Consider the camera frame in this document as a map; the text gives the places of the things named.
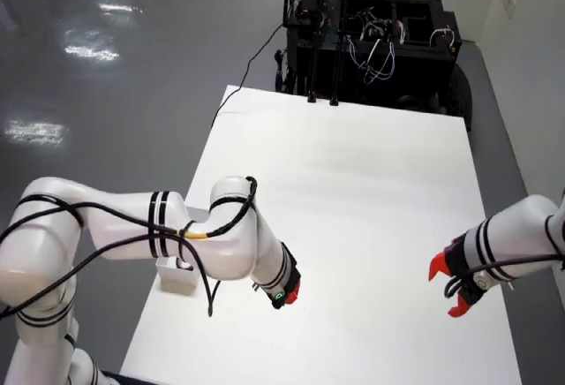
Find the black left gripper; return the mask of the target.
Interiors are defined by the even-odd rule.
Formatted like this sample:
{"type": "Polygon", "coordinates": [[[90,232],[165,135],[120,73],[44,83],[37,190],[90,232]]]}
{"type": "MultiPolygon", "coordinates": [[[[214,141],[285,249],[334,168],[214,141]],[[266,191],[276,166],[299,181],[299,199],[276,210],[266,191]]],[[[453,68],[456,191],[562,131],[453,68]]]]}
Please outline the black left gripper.
{"type": "Polygon", "coordinates": [[[293,304],[298,298],[301,274],[297,269],[297,261],[288,247],[281,242],[282,264],[275,278],[259,287],[266,293],[274,309],[293,304]]]}

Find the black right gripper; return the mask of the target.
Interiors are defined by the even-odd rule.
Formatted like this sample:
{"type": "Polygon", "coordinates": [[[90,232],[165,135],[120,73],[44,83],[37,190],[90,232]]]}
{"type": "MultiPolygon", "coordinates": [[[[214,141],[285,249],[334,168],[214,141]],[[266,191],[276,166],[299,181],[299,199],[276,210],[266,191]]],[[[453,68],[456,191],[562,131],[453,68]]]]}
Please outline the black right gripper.
{"type": "Polygon", "coordinates": [[[450,317],[465,315],[489,290],[489,272],[476,270],[485,262],[481,232],[465,232],[432,258],[428,281],[438,273],[450,277],[443,291],[446,298],[456,298],[456,306],[448,310],[450,317]]]}

